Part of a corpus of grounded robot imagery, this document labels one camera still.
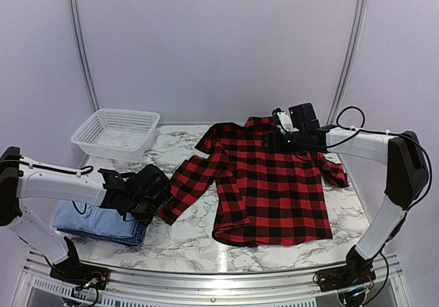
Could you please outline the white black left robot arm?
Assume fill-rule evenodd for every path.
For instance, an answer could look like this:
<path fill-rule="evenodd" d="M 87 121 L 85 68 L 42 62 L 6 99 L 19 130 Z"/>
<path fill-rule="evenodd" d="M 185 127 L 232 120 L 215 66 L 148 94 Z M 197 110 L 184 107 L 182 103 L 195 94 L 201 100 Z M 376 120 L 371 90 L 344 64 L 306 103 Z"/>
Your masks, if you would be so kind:
<path fill-rule="evenodd" d="M 149 225 L 171 199 L 171 184 L 153 164 L 138 173 L 118 173 L 92 166 L 55 167 L 22 156 L 18 147 L 8 147 L 1 155 L 1 226 L 43 255 L 52 278 L 104 288 L 109 270 L 81 262 L 69 238 L 55 233 L 21 205 L 27 198 L 81 202 Z"/>

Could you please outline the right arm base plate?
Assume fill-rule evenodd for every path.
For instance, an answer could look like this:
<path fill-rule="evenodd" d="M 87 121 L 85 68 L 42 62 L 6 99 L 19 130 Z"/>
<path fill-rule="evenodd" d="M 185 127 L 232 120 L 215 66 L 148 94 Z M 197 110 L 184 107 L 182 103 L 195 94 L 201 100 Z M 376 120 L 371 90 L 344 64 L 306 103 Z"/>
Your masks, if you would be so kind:
<path fill-rule="evenodd" d="M 328 292 L 371 283 L 376 278 L 374 269 L 367 269 L 362 273 L 352 273 L 348 271 L 347 266 L 340 266 L 317 271 L 313 281 L 322 292 Z"/>

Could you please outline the red black plaid shirt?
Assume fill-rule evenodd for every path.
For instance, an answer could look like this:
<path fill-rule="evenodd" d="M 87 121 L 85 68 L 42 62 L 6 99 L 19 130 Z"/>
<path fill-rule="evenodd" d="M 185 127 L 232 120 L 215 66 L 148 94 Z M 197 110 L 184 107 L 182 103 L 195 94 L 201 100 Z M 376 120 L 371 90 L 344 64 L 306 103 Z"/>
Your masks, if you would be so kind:
<path fill-rule="evenodd" d="M 322 153 L 268 153 L 264 140 L 275 132 L 269 117 L 211 126 L 172 175 L 172 197 L 159 217 L 174 224 L 214 184 L 212 236 L 220 243 L 293 246 L 332 238 L 322 185 L 347 187 L 343 166 Z"/>

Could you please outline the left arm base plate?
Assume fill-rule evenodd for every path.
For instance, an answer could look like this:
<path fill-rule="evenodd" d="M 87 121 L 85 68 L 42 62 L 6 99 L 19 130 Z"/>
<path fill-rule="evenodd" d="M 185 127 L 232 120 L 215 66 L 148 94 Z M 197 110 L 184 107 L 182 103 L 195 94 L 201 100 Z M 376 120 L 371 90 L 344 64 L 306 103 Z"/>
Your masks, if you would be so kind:
<path fill-rule="evenodd" d="M 83 263 L 65 264 L 53 266 L 50 276 L 63 282 L 74 284 L 80 289 L 97 288 L 104 290 L 106 288 L 110 270 L 105 267 L 86 265 Z"/>

